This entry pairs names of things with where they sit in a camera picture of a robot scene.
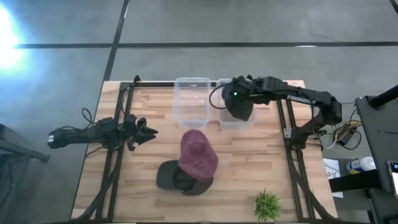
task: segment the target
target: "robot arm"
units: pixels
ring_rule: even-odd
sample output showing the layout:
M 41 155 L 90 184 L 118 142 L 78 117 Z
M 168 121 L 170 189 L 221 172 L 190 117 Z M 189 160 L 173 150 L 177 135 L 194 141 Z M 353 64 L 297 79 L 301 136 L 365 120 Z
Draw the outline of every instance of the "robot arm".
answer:
M 229 85 L 224 86 L 222 97 L 231 115 L 244 121 L 249 119 L 253 104 L 268 105 L 270 101 L 288 99 L 319 107 L 320 112 L 302 127 L 284 130 L 284 134 L 292 139 L 293 148 L 305 148 L 309 135 L 342 120 L 341 103 L 329 92 L 291 86 L 274 77 L 233 78 Z
M 158 131 L 147 127 L 145 118 L 137 121 L 137 117 L 129 114 L 120 126 L 113 118 L 99 120 L 90 128 L 57 128 L 50 132 L 47 145 L 52 149 L 65 147 L 69 144 L 96 143 L 103 147 L 115 149 L 119 146 L 120 140 L 127 140 L 127 147 L 130 151 L 135 150 L 135 143 L 141 145 L 155 138 Z

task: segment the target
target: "wooden tabletop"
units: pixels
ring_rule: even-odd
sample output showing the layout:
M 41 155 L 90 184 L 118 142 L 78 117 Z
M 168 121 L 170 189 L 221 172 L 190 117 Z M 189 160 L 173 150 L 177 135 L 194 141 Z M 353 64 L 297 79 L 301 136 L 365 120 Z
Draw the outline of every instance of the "wooden tabletop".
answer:
M 289 84 L 304 87 L 300 80 L 289 81 Z M 119 85 L 120 82 L 104 83 L 96 120 L 114 116 Z M 269 106 L 256 105 L 257 121 L 244 131 L 221 131 L 216 110 L 212 111 L 213 118 L 202 131 L 217 153 L 219 164 L 213 185 L 204 194 L 187 197 L 158 189 L 157 169 L 162 162 L 179 158 L 180 141 L 187 131 L 173 122 L 172 103 L 172 87 L 134 88 L 131 113 L 145 116 L 148 127 L 158 130 L 159 134 L 154 140 L 137 146 L 135 152 L 125 147 L 115 222 L 256 222 L 253 200 L 264 188 L 280 198 L 282 212 L 278 221 L 297 221 L 275 102 Z M 293 107 L 298 126 L 310 119 L 307 105 L 293 103 Z M 90 144 L 88 152 L 99 146 Z M 320 148 L 307 145 L 303 153 L 312 192 L 336 217 Z M 103 149 L 86 158 L 72 218 L 82 214 L 98 193 L 105 157 Z M 300 197 L 307 214 L 302 193 Z

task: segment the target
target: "green plant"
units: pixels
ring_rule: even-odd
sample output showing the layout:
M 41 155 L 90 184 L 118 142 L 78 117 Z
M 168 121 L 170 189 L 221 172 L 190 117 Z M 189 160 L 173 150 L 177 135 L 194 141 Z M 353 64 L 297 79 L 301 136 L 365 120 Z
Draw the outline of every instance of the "green plant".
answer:
M 268 219 L 276 221 L 281 208 L 278 196 L 267 192 L 266 189 L 260 191 L 254 199 L 254 214 L 257 216 L 258 222 L 266 222 Z

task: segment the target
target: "gray floor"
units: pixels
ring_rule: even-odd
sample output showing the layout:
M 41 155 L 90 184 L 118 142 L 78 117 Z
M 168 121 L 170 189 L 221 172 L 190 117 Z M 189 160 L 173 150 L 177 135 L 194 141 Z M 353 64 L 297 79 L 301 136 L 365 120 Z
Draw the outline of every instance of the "gray floor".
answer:
M 122 0 L 2 1 L 19 43 L 111 43 Z M 338 42 L 398 41 L 398 15 L 388 0 L 131 0 L 121 42 Z M 8 223 L 68 220 L 80 177 L 84 145 L 50 150 L 48 132 L 85 126 L 93 113 L 110 49 L 24 49 L 0 68 L 0 123 L 15 129 L 48 164 L 32 161 Z M 398 83 L 398 47 L 276 47 L 240 49 L 119 49 L 111 80 L 218 79 L 251 74 L 305 80 L 341 102 L 377 94 Z M 348 119 L 353 105 L 344 105 Z M 369 155 L 324 150 L 325 157 Z M 347 208 L 339 215 L 362 220 Z

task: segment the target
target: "plastic bin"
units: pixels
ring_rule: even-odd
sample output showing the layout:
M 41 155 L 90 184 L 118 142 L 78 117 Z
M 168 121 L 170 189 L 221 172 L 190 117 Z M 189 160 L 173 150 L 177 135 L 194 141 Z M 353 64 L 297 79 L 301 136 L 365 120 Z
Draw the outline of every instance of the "plastic bin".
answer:
M 230 79 L 230 78 L 222 78 L 217 81 L 216 86 L 227 84 L 231 81 L 232 81 L 232 79 Z M 221 97 L 222 91 L 223 91 L 223 88 L 216 90 L 219 107 L 225 106 L 225 102 L 224 102 L 223 98 Z M 242 121 L 242 120 L 232 117 L 232 115 L 228 112 L 227 109 L 218 110 L 218 120 L 220 121 L 220 128 L 222 130 L 225 130 L 225 129 L 249 129 L 256 122 L 256 111 L 255 111 L 255 109 L 253 109 L 253 112 L 251 113 L 249 119 L 247 121 Z
M 178 78 L 174 84 L 173 120 L 180 128 L 200 129 L 210 121 L 208 78 Z

